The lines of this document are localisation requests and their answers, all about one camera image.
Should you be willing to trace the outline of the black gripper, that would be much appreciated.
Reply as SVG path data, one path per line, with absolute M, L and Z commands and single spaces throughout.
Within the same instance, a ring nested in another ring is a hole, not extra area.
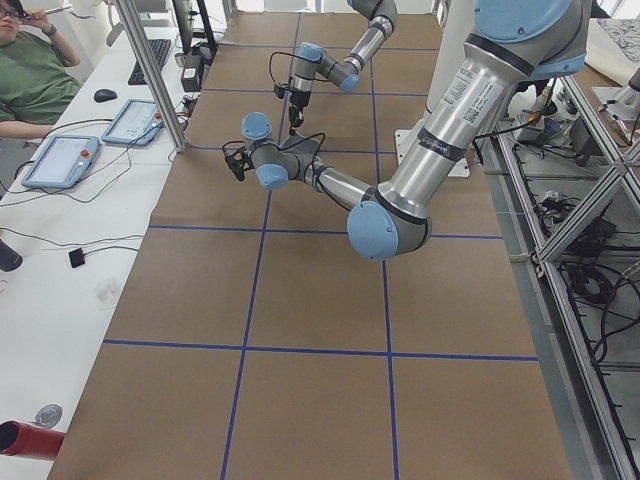
M 255 166 L 247 148 L 240 147 L 230 155 L 230 170 L 240 182 L 245 180 L 246 172 L 254 169 Z
M 306 90 L 291 90 L 289 93 L 289 134 L 295 135 L 297 128 L 304 123 L 304 109 L 310 101 L 310 92 Z

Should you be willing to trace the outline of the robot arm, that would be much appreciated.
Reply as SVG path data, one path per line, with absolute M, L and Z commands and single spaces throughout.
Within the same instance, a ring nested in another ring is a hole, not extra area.
M 347 209 L 353 249 L 386 260 L 419 249 L 429 238 L 428 204 L 455 164 L 517 85 L 579 71 L 585 61 L 591 5 L 587 1 L 478 1 L 464 58 L 432 113 L 422 124 L 393 176 L 375 186 L 323 163 L 316 137 L 297 133 L 314 80 L 323 77 L 345 92 L 355 89 L 366 63 L 393 34 L 398 13 L 391 1 L 356 1 L 369 26 L 342 61 L 303 43 L 286 84 L 276 87 L 290 102 L 291 132 L 272 139 L 262 113 L 241 124 L 244 143 L 225 156 L 238 179 L 254 171 L 268 190 L 300 181 Z
M 279 85 L 289 95 L 288 133 L 291 135 L 304 123 L 304 110 L 310 103 L 317 77 L 343 93 L 353 92 L 374 54 L 396 30 L 398 10 L 394 1 L 348 1 L 347 4 L 367 20 L 366 30 L 358 41 L 342 59 L 324 46 L 302 42 L 294 54 L 288 82 Z

